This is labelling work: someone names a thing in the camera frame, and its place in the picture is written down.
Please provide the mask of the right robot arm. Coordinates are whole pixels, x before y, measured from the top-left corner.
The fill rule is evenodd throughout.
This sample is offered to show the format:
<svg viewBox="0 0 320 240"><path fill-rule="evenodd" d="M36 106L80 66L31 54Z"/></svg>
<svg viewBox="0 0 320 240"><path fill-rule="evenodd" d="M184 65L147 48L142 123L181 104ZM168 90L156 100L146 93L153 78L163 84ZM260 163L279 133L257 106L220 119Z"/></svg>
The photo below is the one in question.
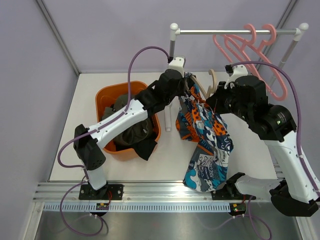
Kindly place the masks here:
<svg viewBox="0 0 320 240"><path fill-rule="evenodd" d="M298 159L298 128L290 111L268 102L266 84L256 76L240 76L235 81L221 81L206 103L218 114L234 114L245 121L275 157L284 178L259 179L238 172L227 181L226 192L233 199L241 195L272 202L288 217L311 217L320 201L308 177L306 163Z"/></svg>

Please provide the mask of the colourful patterned shorts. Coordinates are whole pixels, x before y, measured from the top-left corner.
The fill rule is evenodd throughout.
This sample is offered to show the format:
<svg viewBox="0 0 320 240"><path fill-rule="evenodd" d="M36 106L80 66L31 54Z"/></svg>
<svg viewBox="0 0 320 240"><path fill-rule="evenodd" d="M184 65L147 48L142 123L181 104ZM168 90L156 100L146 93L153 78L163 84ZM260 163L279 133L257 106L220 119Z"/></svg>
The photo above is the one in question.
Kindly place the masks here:
<svg viewBox="0 0 320 240"><path fill-rule="evenodd" d="M195 142L183 183L198 192L219 190L227 181L229 157L234 144L227 124L205 102L195 75L186 75L186 91L178 98L175 121L181 140Z"/></svg>

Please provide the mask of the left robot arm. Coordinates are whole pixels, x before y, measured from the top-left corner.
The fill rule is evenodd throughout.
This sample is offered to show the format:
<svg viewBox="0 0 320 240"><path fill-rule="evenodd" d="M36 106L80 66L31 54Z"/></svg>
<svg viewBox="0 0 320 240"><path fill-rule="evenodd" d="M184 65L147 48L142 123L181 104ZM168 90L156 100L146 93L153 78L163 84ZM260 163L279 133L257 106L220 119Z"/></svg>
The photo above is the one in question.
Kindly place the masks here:
<svg viewBox="0 0 320 240"><path fill-rule="evenodd" d="M84 164L92 196L100 200L108 192L108 181L103 170L106 157L102 149L134 124L163 111L175 97L183 95L185 86L184 70L168 68L134 98L129 97L129 103L113 115L90 127L82 124L76 127L73 148Z"/></svg>

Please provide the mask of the black shorts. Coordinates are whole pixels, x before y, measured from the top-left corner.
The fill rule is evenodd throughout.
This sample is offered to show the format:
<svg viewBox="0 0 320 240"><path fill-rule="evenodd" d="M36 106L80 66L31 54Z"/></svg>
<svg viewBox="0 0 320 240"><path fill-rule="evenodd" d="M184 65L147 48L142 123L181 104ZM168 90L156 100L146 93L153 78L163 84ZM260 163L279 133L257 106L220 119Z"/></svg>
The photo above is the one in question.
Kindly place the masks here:
<svg viewBox="0 0 320 240"><path fill-rule="evenodd" d="M128 161L134 158L141 158L148 161L157 144L158 143L152 138L144 139L130 145L116 142L115 149L119 155L117 159L120 161Z"/></svg>

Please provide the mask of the pink hanger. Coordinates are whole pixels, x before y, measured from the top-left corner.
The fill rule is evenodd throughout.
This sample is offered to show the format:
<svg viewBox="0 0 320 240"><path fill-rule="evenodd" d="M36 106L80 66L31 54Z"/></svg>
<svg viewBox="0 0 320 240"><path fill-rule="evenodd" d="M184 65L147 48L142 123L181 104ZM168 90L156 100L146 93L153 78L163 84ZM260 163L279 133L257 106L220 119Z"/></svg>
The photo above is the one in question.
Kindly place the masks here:
<svg viewBox="0 0 320 240"><path fill-rule="evenodd" d="M247 53L245 52L245 48L249 47L251 50L253 50L256 54L258 54L258 51L261 50L261 46L257 47L255 45L257 41L257 34L256 34L256 29L252 24L246 24L243 26L245 30L250 31L251 39L247 40L245 38L240 37L239 35L235 34L223 34L221 35L224 39L224 45L225 47L237 58L238 62L247 62L251 61ZM225 58L228 60L228 62L231 64L234 61L232 58L227 54L227 52L223 49L223 47L218 43L217 41L217 36L213 35L212 40L215 44L215 46L220 50L220 52L225 56ZM255 67L254 64L247 64L247 68L250 70L250 72L257 73L257 68Z"/></svg>
<svg viewBox="0 0 320 240"><path fill-rule="evenodd" d="M250 49L252 50L259 58L261 58L262 62L264 63L271 63L271 61L265 56L264 53L262 53L262 50L264 47L267 47L267 46L270 46L272 45L275 40L276 40L276 37L277 37L277 33L276 33L276 28L272 25L272 24L264 24L262 26L262 29L263 30L268 30L269 33L270 33L270 38L268 40L261 40L259 46L261 47L261 50L259 50L257 53L255 53L251 48L249 47L246 47L245 48L245 52L246 52L246 49ZM239 60L236 58L236 60L233 60L233 63L239 63ZM287 90L287 87L286 87L286 84L284 82L284 80L282 79L280 73L274 69L274 68L270 68L272 73L274 74L276 80L278 80L279 84L280 84L280 87L282 89L282 94L280 96L278 96L272 89L271 89L271 86L269 83L266 84L266 89L268 90L268 92L270 93L270 95L277 101L283 101L286 99L287 95L288 95L288 90Z"/></svg>

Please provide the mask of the beige wooden hanger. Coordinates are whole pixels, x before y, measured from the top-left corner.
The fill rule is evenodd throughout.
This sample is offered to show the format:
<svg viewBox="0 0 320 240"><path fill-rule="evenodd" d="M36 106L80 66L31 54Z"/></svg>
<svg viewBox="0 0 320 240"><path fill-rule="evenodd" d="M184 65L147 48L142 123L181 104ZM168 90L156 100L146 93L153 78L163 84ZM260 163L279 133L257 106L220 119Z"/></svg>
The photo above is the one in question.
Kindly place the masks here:
<svg viewBox="0 0 320 240"><path fill-rule="evenodd" d="M198 87L199 91L203 95L204 99L208 99L211 95L213 95L217 88L218 88L218 78L216 72L210 68L208 70L208 75L211 77L211 83L208 86L207 89L205 89L201 82L197 79L197 77L194 74L190 74L188 77L195 83L195 85Z"/></svg>

